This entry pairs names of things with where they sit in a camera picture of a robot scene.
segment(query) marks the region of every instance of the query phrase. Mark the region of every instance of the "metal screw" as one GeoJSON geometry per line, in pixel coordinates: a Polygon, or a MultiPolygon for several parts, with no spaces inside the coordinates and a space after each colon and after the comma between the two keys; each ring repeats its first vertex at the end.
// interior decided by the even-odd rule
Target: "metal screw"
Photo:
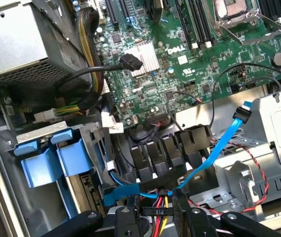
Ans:
{"type": "Polygon", "coordinates": [[[6,103],[7,105],[10,105],[12,103],[12,99],[9,96],[6,96],[3,98],[4,103],[6,103]]]}
{"type": "Polygon", "coordinates": [[[88,218],[95,218],[97,215],[96,213],[92,212],[90,215],[88,215],[87,217],[88,218]]]}
{"type": "Polygon", "coordinates": [[[123,213],[130,212],[130,210],[129,210],[127,207],[125,207],[124,209],[122,209],[122,210],[120,210],[120,211],[123,212],[123,213]]]}
{"type": "Polygon", "coordinates": [[[237,216],[235,216],[234,214],[228,214],[227,216],[228,216],[229,219],[232,219],[232,220],[237,219],[237,216]]]}
{"type": "Polygon", "coordinates": [[[228,205],[229,205],[229,207],[231,207],[231,208],[235,208],[235,207],[238,206],[238,204],[237,204],[234,200],[230,200],[230,201],[228,202],[228,205]]]}
{"type": "Polygon", "coordinates": [[[199,214],[201,211],[199,209],[193,208],[192,212],[195,213],[195,214],[199,214]]]}

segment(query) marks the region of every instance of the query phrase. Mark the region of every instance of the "red wire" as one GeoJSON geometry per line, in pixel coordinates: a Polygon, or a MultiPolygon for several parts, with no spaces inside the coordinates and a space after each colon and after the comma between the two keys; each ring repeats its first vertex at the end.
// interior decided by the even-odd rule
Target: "red wire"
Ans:
{"type": "MultiPolygon", "coordinates": [[[[251,156],[253,162],[255,163],[255,165],[257,166],[257,168],[259,169],[259,172],[261,173],[262,178],[263,178],[263,180],[264,180],[265,190],[264,190],[264,194],[263,194],[262,198],[261,198],[260,200],[258,200],[254,206],[252,206],[252,207],[250,207],[250,208],[247,208],[247,209],[245,209],[245,210],[243,210],[243,211],[241,211],[241,212],[239,212],[239,213],[245,213],[245,212],[249,212],[249,211],[254,211],[255,208],[256,208],[258,205],[262,204],[262,203],[267,199],[267,195],[268,195],[268,192],[269,192],[270,184],[269,184],[268,179],[267,179],[267,177],[266,177],[266,175],[265,175],[265,172],[264,172],[264,170],[261,168],[261,165],[259,164],[258,160],[253,156],[253,154],[251,154],[251,152],[249,151],[249,149],[248,149],[247,147],[244,147],[244,146],[239,145],[239,144],[231,143],[231,142],[230,142],[229,144],[234,145],[234,146],[236,146],[236,147],[243,148],[243,149],[251,156]]],[[[190,204],[194,204],[194,205],[197,206],[197,207],[200,207],[198,204],[193,203],[191,200],[189,200],[189,203],[190,203],[190,204]]],[[[215,213],[215,214],[217,214],[217,215],[223,214],[223,212],[218,212],[218,211],[216,211],[216,210],[214,210],[214,209],[209,209],[209,211],[211,211],[211,212],[213,212],[213,213],[215,213]]]]}
{"type": "MultiPolygon", "coordinates": [[[[161,202],[162,202],[163,197],[160,197],[157,203],[157,208],[160,207],[161,202]]],[[[158,237],[159,234],[159,225],[160,225],[160,216],[157,216],[157,221],[156,221],[156,230],[155,230],[155,234],[154,237],[158,237]]]]}

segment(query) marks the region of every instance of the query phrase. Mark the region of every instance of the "screw hole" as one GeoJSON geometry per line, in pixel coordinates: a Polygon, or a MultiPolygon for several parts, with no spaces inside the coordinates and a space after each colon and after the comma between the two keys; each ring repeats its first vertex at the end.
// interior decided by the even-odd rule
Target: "screw hole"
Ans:
{"type": "Polygon", "coordinates": [[[130,231],[130,230],[125,231],[125,235],[126,235],[126,236],[132,236],[132,231],[130,231]]]}

